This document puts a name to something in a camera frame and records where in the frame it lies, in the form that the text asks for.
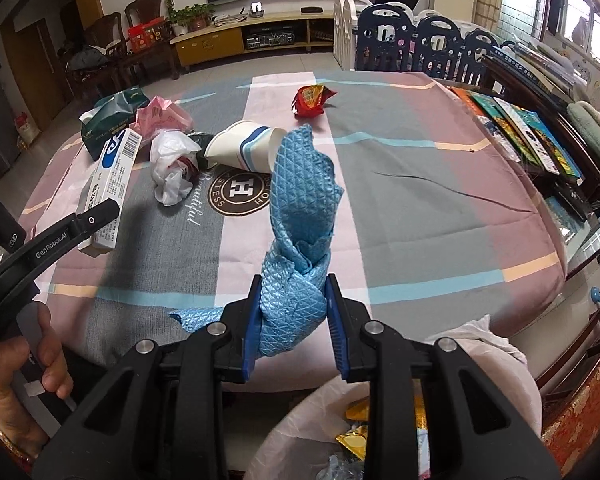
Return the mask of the white blue medicine box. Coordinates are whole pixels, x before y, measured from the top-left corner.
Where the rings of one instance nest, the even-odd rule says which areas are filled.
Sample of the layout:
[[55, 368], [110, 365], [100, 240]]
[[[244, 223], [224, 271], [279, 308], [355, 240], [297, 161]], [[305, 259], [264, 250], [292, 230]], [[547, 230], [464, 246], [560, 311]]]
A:
[[88, 180], [84, 209], [89, 210], [107, 200], [113, 200], [118, 206], [118, 215], [79, 244], [79, 251], [85, 255], [97, 257], [111, 252], [116, 247], [119, 214], [122, 213], [140, 142], [140, 134], [131, 128], [125, 128], [114, 134], [102, 148], [97, 166]]

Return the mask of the white plastic bag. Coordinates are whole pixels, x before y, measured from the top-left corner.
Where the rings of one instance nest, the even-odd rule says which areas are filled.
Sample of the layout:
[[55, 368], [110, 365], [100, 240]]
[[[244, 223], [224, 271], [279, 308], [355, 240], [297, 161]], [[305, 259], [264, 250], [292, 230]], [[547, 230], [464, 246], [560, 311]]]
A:
[[155, 183], [155, 199], [171, 207], [186, 197], [197, 181], [199, 146], [178, 130], [161, 130], [151, 141], [150, 172]]

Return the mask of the yellow chip bag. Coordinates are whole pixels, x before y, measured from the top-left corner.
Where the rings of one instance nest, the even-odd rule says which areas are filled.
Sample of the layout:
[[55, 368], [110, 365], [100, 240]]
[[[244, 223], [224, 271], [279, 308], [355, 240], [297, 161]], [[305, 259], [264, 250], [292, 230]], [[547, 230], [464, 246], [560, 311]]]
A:
[[[336, 437], [346, 450], [360, 460], [365, 457], [366, 440], [368, 436], [368, 421], [370, 420], [370, 397], [352, 402], [344, 412], [344, 418], [350, 422], [351, 427], [344, 434]], [[425, 463], [429, 458], [428, 451], [428, 427], [425, 411], [425, 403], [422, 395], [415, 393], [415, 420], [418, 441], [419, 460]]]

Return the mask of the pink paper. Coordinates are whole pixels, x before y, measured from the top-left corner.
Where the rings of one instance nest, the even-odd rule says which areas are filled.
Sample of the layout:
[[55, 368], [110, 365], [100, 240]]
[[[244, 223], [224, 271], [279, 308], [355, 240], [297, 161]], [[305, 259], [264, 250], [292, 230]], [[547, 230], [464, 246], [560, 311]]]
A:
[[148, 142], [161, 130], [187, 132], [193, 125], [193, 118], [178, 104], [161, 96], [154, 96], [146, 106], [137, 109], [130, 128]]

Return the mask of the dark green snack wrapper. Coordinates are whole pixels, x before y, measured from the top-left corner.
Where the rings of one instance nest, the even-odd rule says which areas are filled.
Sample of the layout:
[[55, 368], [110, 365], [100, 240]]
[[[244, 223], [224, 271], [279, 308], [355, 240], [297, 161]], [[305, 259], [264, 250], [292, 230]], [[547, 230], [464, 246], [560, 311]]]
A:
[[203, 132], [190, 132], [187, 137], [199, 146], [196, 151], [196, 162], [200, 171], [208, 171], [214, 166], [213, 162], [209, 162], [206, 151], [213, 139], [212, 134]]

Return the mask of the blue textured cloth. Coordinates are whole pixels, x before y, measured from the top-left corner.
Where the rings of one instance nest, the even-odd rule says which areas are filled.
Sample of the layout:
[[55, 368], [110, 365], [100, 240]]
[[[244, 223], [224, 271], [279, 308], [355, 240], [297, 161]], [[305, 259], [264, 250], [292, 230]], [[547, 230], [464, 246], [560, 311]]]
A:
[[257, 356], [292, 350], [326, 318], [324, 295], [343, 188], [305, 124], [283, 137], [271, 179], [274, 240], [262, 263]]

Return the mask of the white blue paper cup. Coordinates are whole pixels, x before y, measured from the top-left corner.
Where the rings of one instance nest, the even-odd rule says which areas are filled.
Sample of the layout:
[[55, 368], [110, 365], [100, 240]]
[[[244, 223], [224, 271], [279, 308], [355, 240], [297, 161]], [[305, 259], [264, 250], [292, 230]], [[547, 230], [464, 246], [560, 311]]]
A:
[[208, 162], [257, 174], [272, 174], [287, 131], [251, 120], [234, 122], [216, 134], [204, 151]]

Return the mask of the red snack wrapper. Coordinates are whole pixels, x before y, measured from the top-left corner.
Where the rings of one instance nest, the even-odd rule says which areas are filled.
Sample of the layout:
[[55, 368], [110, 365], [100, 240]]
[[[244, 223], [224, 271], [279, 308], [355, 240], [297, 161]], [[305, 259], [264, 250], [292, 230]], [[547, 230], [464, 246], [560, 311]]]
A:
[[325, 103], [337, 92], [324, 84], [301, 87], [291, 102], [291, 110], [297, 118], [314, 118], [324, 113]]

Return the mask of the white mesh trash basket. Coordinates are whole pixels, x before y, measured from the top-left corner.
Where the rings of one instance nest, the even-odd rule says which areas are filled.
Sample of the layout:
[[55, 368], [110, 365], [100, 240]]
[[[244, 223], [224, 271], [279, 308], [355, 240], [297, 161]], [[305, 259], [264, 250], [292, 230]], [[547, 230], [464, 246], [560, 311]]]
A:
[[337, 311], [330, 320], [344, 375], [268, 434], [246, 478], [318, 478], [349, 429], [346, 408], [362, 399], [370, 400], [367, 479], [556, 477], [539, 440], [541, 396], [527, 359], [491, 332], [490, 318], [429, 342], [388, 325], [372, 336], [361, 312]]

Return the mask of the potted green plant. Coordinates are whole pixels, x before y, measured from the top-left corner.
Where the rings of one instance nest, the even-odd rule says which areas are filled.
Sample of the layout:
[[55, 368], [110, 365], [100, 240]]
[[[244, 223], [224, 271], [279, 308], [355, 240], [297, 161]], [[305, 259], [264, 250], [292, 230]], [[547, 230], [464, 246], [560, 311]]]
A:
[[197, 3], [174, 10], [170, 15], [172, 23], [185, 27], [188, 32], [208, 27], [214, 14], [214, 6], [210, 3]]

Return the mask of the white remote control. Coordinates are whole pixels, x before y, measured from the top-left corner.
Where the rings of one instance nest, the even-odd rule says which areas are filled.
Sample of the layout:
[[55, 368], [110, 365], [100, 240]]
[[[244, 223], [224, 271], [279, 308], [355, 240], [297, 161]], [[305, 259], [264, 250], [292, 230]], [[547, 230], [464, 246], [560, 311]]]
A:
[[536, 158], [539, 159], [543, 168], [551, 174], [556, 174], [556, 176], [559, 176], [559, 169], [556, 165], [556, 162], [554, 162], [554, 159], [550, 157], [550, 154], [548, 154], [547, 149], [544, 148], [543, 143], [536, 136], [533, 130], [524, 122], [516, 110], [509, 103], [500, 98], [495, 98], [494, 101], [496, 104], [498, 104], [498, 107], [512, 123], [515, 129], [524, 138], [528, 144], [528, 147], [532, 149], [532, 152], [535, 154]]

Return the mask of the colourful picture book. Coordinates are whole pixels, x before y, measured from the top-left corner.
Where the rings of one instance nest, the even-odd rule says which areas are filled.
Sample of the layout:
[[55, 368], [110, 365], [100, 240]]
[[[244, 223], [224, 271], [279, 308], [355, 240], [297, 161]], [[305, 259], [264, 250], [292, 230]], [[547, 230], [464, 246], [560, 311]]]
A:
[[535, 112], [510, 104], [501, 98], [469, 91], [471, 101], [498, 125], [518, 152], [549, 174], [581, 185], [583, 176], [567, 151]]

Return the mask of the green plush cushion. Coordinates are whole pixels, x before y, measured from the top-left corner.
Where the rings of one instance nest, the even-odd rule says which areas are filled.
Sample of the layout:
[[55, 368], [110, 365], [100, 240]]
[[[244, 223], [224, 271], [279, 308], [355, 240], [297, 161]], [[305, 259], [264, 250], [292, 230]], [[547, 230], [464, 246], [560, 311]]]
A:
[[567, 115], [588, 147], [600, 156], [600, 112], [589, 102], [578, 101], [567, 106]]

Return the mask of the white baby fence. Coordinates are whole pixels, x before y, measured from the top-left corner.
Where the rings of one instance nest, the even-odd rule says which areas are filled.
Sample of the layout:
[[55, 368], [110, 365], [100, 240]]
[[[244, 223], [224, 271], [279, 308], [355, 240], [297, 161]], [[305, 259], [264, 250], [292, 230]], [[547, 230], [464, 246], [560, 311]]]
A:
[[[379, 2], [388, 4], [392, 10], [405, 14], [414, 27], [427, 13], [435, 14], [433, 10], [423, 10], [414, 14], [413, 9], [399, 0]], [[358, 18], [368, 7], [373, 6], [370, 0], [335, 0], [332, 18], [334, 19], [334, 58], [342, 70], [354, 70], [356, 62], [356, 46], [358, 45]]]

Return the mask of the blue baby fence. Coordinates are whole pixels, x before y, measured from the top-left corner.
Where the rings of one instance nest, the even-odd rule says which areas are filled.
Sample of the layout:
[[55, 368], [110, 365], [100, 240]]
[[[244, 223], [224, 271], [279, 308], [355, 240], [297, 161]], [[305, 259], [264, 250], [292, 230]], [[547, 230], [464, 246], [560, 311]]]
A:
[[500, 44], [490, 32], [463, 32], [440, 14], [415, 20], [395, 3], [368, 6], [358, 17], [356, 70], [417, 72], [478, 86], [486, 79], [483, 60]]

